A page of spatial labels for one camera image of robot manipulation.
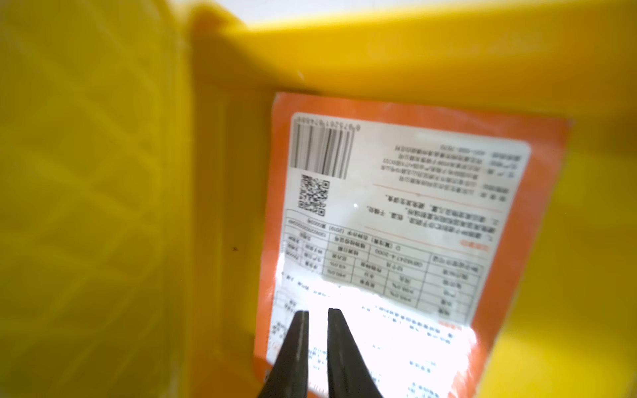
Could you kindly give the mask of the yellow bottom drawer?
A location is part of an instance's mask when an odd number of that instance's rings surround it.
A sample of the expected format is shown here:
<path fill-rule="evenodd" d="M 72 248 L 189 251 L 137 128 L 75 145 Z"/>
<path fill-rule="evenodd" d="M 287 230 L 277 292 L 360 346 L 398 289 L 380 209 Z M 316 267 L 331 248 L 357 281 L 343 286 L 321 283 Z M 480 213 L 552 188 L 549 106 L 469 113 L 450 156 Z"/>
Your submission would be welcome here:
<path fill-rule="evenodd" d="M 561 177 L 481 397 L 636 394 L 636 4 L 439 3 L 248 25 L 181 8 L 187 51 L 194 397 L 254 397 L 261 245 L 278 91 L 556 115 Z"/>

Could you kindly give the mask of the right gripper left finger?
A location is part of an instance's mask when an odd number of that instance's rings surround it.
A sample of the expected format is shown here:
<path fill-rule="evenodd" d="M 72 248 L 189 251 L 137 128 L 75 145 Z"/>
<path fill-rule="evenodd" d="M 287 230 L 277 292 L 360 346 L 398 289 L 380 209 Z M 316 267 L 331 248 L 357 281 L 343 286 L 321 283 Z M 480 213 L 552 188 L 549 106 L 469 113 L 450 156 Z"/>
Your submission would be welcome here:
<path fill-rule="evenodd" d="M 308 396 L 309 326 L 309 312 L 297 311 L 259 398 Z"/>

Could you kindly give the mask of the yellow plastic drawer cabinet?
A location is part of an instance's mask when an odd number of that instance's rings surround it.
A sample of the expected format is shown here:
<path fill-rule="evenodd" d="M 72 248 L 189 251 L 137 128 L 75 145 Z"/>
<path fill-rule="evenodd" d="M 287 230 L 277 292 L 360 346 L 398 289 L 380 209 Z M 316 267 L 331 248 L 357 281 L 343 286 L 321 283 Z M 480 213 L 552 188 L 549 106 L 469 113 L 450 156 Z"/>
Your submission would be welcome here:
<path fill-rule="evenodd" d="M 187 53 L 167 1 L 2 2 L 2 396 L 189 395 Z"/>

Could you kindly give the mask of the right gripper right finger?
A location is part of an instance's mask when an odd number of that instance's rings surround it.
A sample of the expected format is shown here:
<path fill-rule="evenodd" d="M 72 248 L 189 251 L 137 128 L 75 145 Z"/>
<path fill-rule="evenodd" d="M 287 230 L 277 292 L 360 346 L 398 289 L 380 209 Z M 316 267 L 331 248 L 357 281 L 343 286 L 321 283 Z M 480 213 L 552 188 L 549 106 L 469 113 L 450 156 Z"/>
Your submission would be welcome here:
<path fill-rule="evenodd" d="M 382 398 L 340 309 L 328 310 L 328 395 Z"/>

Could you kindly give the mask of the orange white label seed bag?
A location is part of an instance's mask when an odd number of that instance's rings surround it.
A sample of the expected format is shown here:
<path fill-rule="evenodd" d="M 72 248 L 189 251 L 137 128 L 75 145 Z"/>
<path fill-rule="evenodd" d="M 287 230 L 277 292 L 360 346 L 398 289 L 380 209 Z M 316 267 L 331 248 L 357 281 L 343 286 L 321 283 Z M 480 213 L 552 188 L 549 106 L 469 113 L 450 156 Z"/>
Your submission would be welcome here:
<path fill-rule="evenodd" d="M 266 380 L 308 315 L 312 396 L 341 310 L 385 397 L 474 397 L 562 171 L 568 120 L 275 96 L 255 331 Z"/>

